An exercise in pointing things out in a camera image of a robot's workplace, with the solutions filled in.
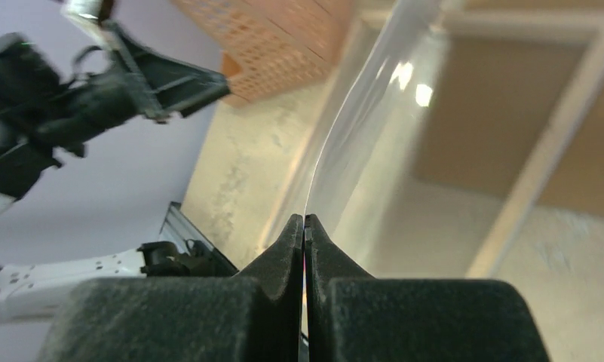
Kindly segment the orange plastic file organizer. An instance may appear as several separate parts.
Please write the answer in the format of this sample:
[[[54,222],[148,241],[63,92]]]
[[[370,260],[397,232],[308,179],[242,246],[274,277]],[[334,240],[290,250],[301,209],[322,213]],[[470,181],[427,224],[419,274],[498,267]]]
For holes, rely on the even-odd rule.
[[[234,107],[324,80],[338,63],[353,1],[177,0],[222,49]]]

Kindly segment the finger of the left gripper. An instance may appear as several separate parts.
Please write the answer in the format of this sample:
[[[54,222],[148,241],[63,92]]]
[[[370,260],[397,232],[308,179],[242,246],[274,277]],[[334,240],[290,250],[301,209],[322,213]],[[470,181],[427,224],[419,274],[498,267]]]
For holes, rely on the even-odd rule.
[[[185,118],[230,94],[222,73],[164,56],[114,20],[103,25],[109,57],[139,114],[148,119],[165,120],[174,112]]]

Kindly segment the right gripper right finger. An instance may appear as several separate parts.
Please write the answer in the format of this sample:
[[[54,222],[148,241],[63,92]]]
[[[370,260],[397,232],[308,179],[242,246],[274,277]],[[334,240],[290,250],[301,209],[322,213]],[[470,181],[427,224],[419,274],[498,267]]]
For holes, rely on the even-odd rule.
[[[312,361],[547,361],[528,305],[509,283],[379,279],[305,218]]]

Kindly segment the white wooden picture frame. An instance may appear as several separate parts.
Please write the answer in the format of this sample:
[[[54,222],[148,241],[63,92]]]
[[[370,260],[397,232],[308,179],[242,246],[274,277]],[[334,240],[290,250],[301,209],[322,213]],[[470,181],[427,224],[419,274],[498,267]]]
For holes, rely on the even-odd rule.
[[[524,9],[455,2],[437,25],[446,52],[436,81],[418,83],[419,133],[382,218],[379,247],[362,266],[379,278],[499,278],[522,285],[579,284],[604,275],[604,216],[542,204],[539,198],[604,88],[604,10]],[[432,96],[457,38],[582,48],[578,65],[505,196],[415,174]]]

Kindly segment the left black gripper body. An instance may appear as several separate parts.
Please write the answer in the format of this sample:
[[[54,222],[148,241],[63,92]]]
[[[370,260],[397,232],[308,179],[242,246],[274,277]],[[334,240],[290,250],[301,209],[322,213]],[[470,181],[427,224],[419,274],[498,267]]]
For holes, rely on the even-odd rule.
[[[114,67],[92,75],[78,87],[63,85],[50,66],[38,67],[34,76],[44,95],[39,104],[45,108],[32,135],[39,149],[83,150],[88,140],[138,115]]]

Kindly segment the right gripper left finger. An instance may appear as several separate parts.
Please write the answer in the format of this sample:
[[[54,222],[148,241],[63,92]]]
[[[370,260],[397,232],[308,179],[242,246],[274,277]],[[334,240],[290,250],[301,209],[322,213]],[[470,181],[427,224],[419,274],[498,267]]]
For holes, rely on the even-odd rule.
[[[295,361],[303,218],[229,278],[99,278],[62,305],[39,361]]]

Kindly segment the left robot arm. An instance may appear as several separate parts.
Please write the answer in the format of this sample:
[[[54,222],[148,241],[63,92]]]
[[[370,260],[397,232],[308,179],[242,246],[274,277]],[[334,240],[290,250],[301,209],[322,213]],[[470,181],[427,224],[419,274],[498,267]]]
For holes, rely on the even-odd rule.
[[[61,167],[56,149],[83,158],[89,140],[132,118],[188,117],[230,92],[223,74],[163,56],[115,21],[102,22],[97,35],[100,43],[77,55],[68,81],[23,34],[0,36],[0,214],[45,170]],[[52,318],[86,280],[195,276],[206,264],[203,256],[155,241],[71,262],[3,265],[0,324]]]

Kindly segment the brown cardboard backing board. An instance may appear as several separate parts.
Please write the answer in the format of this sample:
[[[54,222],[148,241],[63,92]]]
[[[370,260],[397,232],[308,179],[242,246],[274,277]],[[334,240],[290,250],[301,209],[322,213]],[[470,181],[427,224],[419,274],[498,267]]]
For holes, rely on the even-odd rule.
[[[507,195],[582,52],[558,44],[455,39],[431,99],[416,176]],[[539,201],[604,216],[604,88]]]

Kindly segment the clear acrylic sheet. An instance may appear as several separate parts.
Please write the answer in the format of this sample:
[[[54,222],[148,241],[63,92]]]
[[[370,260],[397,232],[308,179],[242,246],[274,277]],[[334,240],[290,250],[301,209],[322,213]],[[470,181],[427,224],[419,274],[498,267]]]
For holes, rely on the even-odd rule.
[[[396,1],[364,10],[261,248],[274,242],[290,214],[314,213],[341,249],[370,264],[424,118],[415,91],[437,79],[446,52],[437,25],[454,7]]]

